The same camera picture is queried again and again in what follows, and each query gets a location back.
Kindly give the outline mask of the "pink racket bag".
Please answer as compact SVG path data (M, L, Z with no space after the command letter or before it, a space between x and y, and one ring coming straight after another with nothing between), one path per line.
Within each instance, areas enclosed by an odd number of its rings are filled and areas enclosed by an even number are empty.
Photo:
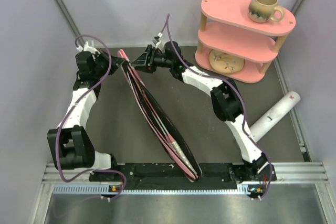
M168 150L168 147L164 139L164 134L163 134L163 131L160 129L160 126L166 127L168 132L173 136L173 138L177 141L177 143L181 147L182 151L188 158L190 164L196 170L198 178L195 181L201 179L203 175L202 169L200 168L198 162L194 158L189 146L187 145L187 143L185 142L185 140L183 139L182 135L177 130L175 125L172 123L168 115L164 112L162 107L159 105L157 100L148 91L148 89L146 88L145 84L143 83L142 79L140 78L135 68L131 66L130 60L128 56L126 55L126 53L124 52L124 50L122 49L118 50L118 57L125 58L129 61L128 63L124 63L122 65L122 71L124 73L124 76L133 92L134 98L138 104L139 109L141 110L152 132L159 139L166 153L173 160L173 158L169 154L169 150Z

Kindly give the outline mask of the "white shuttlecock tube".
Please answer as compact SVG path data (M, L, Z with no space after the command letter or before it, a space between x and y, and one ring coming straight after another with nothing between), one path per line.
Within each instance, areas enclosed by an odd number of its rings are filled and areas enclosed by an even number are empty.
M285 115L300 102L301 97L294 91L286 93L251 127L250 131L255 142L261 140Z

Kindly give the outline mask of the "pink badminton racket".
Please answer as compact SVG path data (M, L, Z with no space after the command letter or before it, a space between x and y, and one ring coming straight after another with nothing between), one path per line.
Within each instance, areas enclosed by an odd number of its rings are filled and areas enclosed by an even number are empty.
M178 166L183 170L183 172L187 175L188 179L191 182L195 181L198 178L196 170L190 164L188 158L182 151L177 141L168 132L165 126L160 126L160 129L163 131L164 139L168 147L170 156L178 164Z

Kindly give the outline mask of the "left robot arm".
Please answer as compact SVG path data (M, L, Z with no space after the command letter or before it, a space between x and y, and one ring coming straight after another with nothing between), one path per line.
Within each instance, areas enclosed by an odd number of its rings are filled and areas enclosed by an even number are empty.
M71 170L76 168L100 169L107 180L114 180L119 168L113 164L110 154L95 151L86 132L90 111L98 99L100 79L112 75L124 59L95 49L76 54L78 71L73 85L72 99L67 113L55 129L47 133L50 152L56 168Z

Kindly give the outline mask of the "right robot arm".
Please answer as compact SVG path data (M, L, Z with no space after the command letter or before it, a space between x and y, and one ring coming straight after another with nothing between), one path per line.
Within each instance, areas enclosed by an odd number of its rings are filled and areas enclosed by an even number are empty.
M258 179L273 165L268 155L257 146L245 118L245 105L233 79L212 77L185 60L177 42L167 42L163 49L148 45L143 54L131 62L137 71L153 73L158 67L168 68L171 75L184 84L206 93L212 101L217 118L231 130L239 148L245 174Z

